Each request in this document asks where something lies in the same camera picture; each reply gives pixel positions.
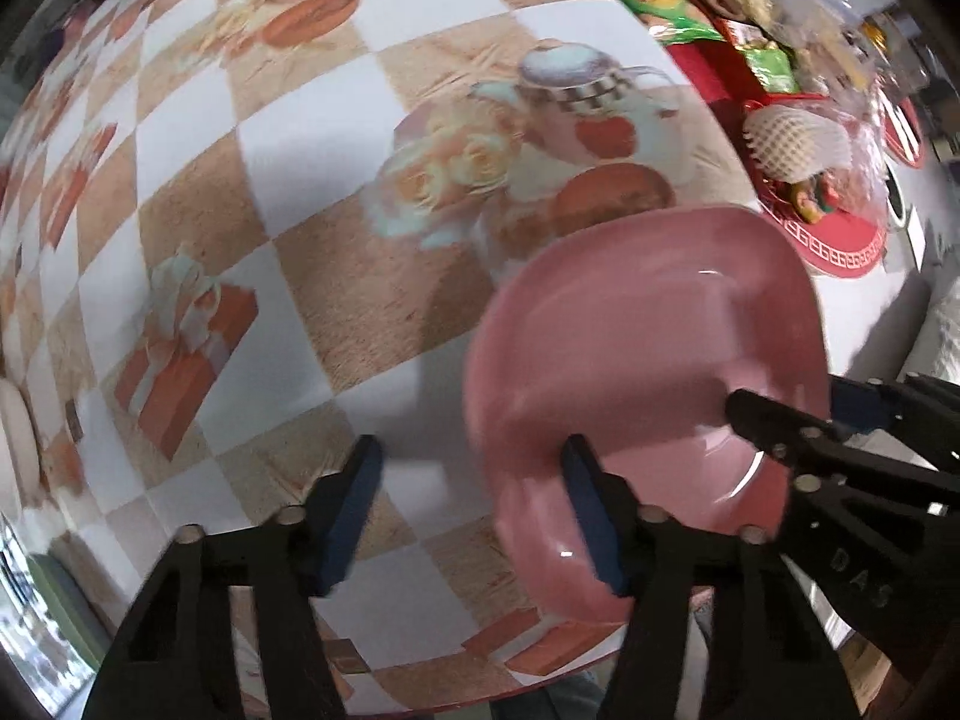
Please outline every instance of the screw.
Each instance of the screw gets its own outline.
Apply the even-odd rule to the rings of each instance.
[[[277,522],[280,525],[296,525],[306,519],[306,509],[302,506],[284,506],[277,512]]]
[[[178,544],[194,544],[206,536],[205,531],[200,525],[184,525],[176,529],[174,539]]]
[[[816,493],[820,489],[820,479],[812,473],[805,473],[794,479],[793,485],[801,493]]]
[[[670,514],[666,512],[666,509],[661,509],[659,506],[643,504],[643,506],[640,507],[640,519],[644,522],[656,524],[658,522],[666,522],[669,518]]]
[[[748,544],[760,545],[767,542],[767,532],[760,525],[744,525],[739,533]]]

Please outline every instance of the pink plate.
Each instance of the pink plate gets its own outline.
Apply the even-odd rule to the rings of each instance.
[[[538,606],[619,622],[560,478],[584,433],[604,468],[680,521],[775,532],[786,474],[731,432],[747,386],[829,415],[827,355],[803,260],[742,208],[649,211],[551,245],[494,298],[464,374],[464,416],[496,528]]]

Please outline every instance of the table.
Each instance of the table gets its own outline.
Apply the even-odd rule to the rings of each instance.
[[[261,522],[376,434],[383,488],[317,621],[350,713],[426,712],[582,667],[621,631],[541,613],[498,546],[460,401],[504,274],[466,233],[373,230],[362,188],[394,128],[426,98],[512,79],[538,41],[589,43],[679,84],[691,172],[671,204],[757,201],[616,0],[323,3],[107,0],[18,114],[0,325],[50,493],[16,530],[119,624],[176,527]],[[250,596],[233,611],[256,714]]]

